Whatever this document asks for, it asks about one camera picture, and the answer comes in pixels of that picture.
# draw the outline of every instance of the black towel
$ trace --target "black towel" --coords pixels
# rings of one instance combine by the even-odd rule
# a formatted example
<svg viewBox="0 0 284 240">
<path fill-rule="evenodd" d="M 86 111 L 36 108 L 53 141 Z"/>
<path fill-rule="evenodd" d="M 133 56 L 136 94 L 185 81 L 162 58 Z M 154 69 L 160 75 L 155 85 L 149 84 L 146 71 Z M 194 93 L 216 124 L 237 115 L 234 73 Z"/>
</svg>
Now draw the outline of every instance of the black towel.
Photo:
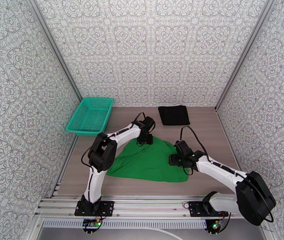
<svg viewBox="0 0 284 240">
<path fill-rule="evenodd" d="M 160 106 L 159 115 L 163 125 L 189 125 L 189 114 L 185 106 Z"/>
</svg>

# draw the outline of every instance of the teal mesh basket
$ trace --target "teal mesh basket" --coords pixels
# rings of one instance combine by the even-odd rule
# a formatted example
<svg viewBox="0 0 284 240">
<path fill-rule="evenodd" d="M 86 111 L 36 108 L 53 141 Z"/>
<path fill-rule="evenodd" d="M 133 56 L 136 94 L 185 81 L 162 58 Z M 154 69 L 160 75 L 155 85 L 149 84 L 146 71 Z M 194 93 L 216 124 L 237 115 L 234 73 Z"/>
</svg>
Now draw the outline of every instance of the teal mesh basket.
<svg viewBox="0 0 284 240">
<path fill-rule="evenodd" d="M 80 136 L 97 136 L 104 132 L 113 101 L 112 98 L 84 98 L 66 126 L 66 131 Z"/>
</svg>

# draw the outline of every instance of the white patterned wall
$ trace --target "white patterned wall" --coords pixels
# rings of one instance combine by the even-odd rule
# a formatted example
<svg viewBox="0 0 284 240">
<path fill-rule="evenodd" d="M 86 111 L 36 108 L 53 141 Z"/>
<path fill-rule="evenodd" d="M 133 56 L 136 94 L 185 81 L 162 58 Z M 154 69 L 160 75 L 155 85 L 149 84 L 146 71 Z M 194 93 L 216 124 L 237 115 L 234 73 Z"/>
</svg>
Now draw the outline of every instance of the white patterned wall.
<svg viewBox="0 0 284 240">
<path fill-rule="evenodd" d="M 213 106 L 265 0 L 37 0 L 82 94 Z"/>
<path fill-rule="evenodd" d="M 284 0 L 278 0 L 218 111 L 240 165 L 274 195 L 284 239 Z"/>
<path fill-rule="evenodd" d="M 0 0 L 0 239 L 24 239 L 73 135 L 78 100 L 25 0 Z"/>
</svg>

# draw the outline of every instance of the green basket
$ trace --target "green basket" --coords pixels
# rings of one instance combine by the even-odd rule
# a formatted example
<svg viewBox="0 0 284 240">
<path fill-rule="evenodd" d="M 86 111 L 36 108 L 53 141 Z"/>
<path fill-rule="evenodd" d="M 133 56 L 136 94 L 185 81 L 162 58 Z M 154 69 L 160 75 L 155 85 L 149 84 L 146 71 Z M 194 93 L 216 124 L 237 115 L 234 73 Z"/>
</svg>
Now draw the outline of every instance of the green basket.
<svg viewBox="0 0 284 240">
<path fill-rule="evenodd" d="M 112 98 L 83 98 L 66 131 L 80 136 L 97 136 L 104 132 L 112 110 Z"/>
</svg>

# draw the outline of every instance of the black mounting plate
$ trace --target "black mounting plate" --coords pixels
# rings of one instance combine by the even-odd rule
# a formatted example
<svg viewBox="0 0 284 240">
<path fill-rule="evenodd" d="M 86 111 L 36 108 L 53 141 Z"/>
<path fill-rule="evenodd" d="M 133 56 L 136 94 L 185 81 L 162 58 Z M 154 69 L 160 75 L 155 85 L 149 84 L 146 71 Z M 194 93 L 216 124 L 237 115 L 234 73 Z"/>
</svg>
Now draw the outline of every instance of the black mounting plate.
<svg viewBox="0 0 284 240">
<path fill-rule="evenodd" d="M 114 209 L 114 201 L 100 201 L 97 215 L 98 216 L 112 216 Z M 81 201 L 77 202 L 74 212 L 75 216 L 93 216 L 92 212 L 88 212 Z"/>
<path fill-rule="evenodd" d="M 215 210 L 212 210 L 211 214 L 206 213 L 206 210 L 203 206 L 203 201 L 189 201 L 189 213 L 191 214 L 191 217 L 224 217 L 228 216 L 228 212 L 218 212 Z"/>
</svg>

